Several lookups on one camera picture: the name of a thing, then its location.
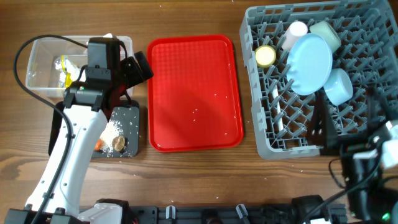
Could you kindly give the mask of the yellow plastic cup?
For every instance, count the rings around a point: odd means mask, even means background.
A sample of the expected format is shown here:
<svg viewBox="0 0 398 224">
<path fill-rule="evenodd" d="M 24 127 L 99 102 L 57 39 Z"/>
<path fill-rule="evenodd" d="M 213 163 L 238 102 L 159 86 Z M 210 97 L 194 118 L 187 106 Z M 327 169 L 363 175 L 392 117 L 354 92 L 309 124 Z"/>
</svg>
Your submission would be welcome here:
<svg viewBox="0 0 398 224">
<path fill-rule="evenodd" d="M 255 50 L 255 59 L 258 67 L 268 68 L 276 60 L 275 50 L 268 45 L 262 45 Z"/>
</svg>

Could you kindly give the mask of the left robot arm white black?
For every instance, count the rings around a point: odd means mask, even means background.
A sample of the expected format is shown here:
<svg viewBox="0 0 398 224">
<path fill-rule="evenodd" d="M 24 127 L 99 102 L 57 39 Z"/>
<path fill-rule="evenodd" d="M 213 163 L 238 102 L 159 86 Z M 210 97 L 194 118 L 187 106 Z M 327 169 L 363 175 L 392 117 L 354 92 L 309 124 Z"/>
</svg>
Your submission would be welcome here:
<svg viewBox="0 0 398 224">
<path fill-rule="evenodd" d="M 137 223 L 125 200 L 100 199 L 80 212 L 85 175 L 113 109 L 127 89 L 153 77 L 142 52 L 120 58 L 125 44 L 117 37 L 92 37 L 85 45 L 88 63 L 65 89 L 63 109 L 22 85 L 61 117 L 58 136 L 40 182 L 22 210 L 9 209 L 5 223 Z"/>
</svg>

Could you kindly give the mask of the yellow foil wrapper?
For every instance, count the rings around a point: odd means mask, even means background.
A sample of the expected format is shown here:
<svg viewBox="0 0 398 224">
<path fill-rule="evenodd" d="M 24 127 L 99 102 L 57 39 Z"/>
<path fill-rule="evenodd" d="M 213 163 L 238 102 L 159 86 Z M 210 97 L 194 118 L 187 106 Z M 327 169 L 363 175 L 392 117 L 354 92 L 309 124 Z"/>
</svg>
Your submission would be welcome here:
<svg viewBox="0 0 398 224">
<path fill-rule="evenodd" d="M 69 87 L 72 80 L 72 73 L 75 71 L 74 65 L 68 59 L 67 55 L 62 55 L 60 57 L 61 61 L 61 74 L 60 74 L 60 82 L 58 83 L 59 87 L 67 88 Z"/>
</svg>

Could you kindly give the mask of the light blue bowl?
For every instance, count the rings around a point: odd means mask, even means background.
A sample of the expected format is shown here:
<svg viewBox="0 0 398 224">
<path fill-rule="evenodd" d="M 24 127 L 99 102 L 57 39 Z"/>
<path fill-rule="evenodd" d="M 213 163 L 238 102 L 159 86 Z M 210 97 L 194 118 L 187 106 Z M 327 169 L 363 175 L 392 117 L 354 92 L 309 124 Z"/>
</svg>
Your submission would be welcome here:
<svg viewBox="0 0 398 224">
<path fill-rule="evenodd" d="M 333 69 L 323 86 L 330 102 L 339 106 L 353 97 L 353 85 L 349 75 L 341 68 Z"/>
</svg>

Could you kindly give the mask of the pink plastic cup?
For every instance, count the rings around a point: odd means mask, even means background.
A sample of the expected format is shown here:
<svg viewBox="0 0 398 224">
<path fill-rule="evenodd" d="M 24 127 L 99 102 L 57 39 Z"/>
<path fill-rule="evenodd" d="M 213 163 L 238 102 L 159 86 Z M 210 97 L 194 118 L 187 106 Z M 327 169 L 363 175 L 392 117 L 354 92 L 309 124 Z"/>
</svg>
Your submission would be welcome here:
<svg viewBox="0 0 398 224">
<path fill-rule="evenodd" d="M 308 33 L 308 27 L 304 22 L 295 21 L 289 25 L 285 32 L 285 40 L 282 43 L 283 50 L 290 50 L 301 37 Z"/>
</svg>

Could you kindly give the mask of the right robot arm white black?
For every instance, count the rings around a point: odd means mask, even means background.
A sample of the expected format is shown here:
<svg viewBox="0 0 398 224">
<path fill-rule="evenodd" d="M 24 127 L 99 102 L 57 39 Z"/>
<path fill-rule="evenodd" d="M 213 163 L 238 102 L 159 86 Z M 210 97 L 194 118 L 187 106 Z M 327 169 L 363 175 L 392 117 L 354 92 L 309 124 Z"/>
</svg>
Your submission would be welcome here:
<svg viewBox="0 0 398 224">
<path fill-rule="evenodd" d="M 341 162 L 341 192 L 319 203 L 300 207 L 298 223 L 316 218 L 329 220 L 327 206 L 346 196 L 349 210 L 361 223 L 397 223 L 397 190 L 387 188 L 385 169 L 397 165 L 397 109 L 385 97 L 370 91 L 366 98 L 366 128 L 355 134 L 338 135 L 324 100 L 316 92 L 315 108 L 307 140 L 321 147 L 321 154 L 337 156 Z"/>
</svg>

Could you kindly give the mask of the white napkin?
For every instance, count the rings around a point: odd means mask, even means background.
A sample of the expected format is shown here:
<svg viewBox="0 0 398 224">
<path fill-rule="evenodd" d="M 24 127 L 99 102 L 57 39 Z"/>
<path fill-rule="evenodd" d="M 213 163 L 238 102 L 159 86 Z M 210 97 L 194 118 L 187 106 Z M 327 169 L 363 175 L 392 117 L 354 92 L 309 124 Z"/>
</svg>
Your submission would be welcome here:
<svg viewBox="0 0 398 224">
<path fill-rule="evenodd" d="M 85 81 L 85 72 L 81 72 L 75 62 L 73 62 L 68 55 L 61 55 L 56 58 L 53 62 L 55 73 L 58 75 L 58 87 L 67 88 L 72 82 L 76 81 L 80 77 L 80 81 Z"/>
</svg>

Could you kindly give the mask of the white plastic spoon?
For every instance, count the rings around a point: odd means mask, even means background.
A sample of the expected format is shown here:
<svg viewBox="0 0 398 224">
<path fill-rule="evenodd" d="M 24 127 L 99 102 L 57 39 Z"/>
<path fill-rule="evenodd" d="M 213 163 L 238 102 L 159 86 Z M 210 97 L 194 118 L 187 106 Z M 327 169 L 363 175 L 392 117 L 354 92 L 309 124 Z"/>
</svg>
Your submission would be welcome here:
<svg viewBox="0 0 398 224">
<path fill-rule="evenodd" d="M 279 95 L 278 94 L 278 88 L 277 88 L 277 86 L 275 86 L 273 91 L 272 91 L 272 96 L 273 96 L 274 99 L 276 99 L 278 97 L 278 95 Z M 277 114 L 279 114 L 281 112 L 280 103 L 277 103 L 275 107 L 277 109 Z M 277 124 L 278 124 L 278 130 L 279 131 L 283 130 L 284 126 L 283 126 L 283 122 L 282 122 L 281 119 L 278 120 Z"/>
</svg>

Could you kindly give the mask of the brown mushroom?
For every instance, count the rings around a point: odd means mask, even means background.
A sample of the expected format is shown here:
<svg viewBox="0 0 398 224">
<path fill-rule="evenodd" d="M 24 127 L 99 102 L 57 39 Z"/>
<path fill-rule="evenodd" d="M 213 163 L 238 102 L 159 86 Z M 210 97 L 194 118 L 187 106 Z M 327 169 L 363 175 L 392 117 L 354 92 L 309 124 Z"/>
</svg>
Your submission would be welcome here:
<svg viewBox="0 0 398 224">
<path fill-rule="evenodd" d="M 124 136 L 117 136 L 112 141 L 112 148 L 114 151 L 121 152 L 124 150 L 125 143 Z"/>
</svg>

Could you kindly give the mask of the orange carrot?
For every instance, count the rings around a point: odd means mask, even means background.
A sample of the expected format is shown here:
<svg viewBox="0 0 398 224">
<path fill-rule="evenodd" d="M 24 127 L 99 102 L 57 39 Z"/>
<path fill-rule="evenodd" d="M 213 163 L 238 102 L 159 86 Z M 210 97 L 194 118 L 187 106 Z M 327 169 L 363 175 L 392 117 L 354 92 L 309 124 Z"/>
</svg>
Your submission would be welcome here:
<svg viewBox="0 0 398 224">
<path fill-rule="evenodd" d="M 104 141 L 102 139 L 97 140 L 95 145 L 95 151 L 101 151 L 104 146 Z"/>
</svg>

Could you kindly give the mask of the green bowl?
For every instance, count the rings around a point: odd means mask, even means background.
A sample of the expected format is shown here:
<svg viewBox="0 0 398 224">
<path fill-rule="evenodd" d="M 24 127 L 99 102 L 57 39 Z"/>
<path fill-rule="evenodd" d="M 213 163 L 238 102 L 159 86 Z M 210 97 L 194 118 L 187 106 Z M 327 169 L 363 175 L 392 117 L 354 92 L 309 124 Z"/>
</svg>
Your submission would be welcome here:
<svg viewBox="0 0 398 224">
<path fill-rule="evenodd" d="M 309 29 L 311 33 L 319 35 L 327 42 L 332 53 L 335 53 L 336 50 L 341 46 L 341 39 L 328 22 L 318 22 L 310 26 Z"/>
</svg>

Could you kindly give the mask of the light blue plate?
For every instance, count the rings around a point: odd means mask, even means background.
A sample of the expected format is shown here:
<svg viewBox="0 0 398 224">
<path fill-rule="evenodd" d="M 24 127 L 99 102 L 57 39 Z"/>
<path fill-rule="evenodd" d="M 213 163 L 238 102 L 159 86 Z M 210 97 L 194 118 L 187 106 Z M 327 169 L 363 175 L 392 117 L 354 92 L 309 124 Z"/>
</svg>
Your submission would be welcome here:
<svg viewBox="0 0 398 224">
<path fill-rule="evenodd" d="M 332 52 L 326 40 L 317 34 L 306 34 L 292 47 L 286 73 L 290 86 L 298 95 L 318 91 L 328 80 L 333 63 Z"/>
</svg>

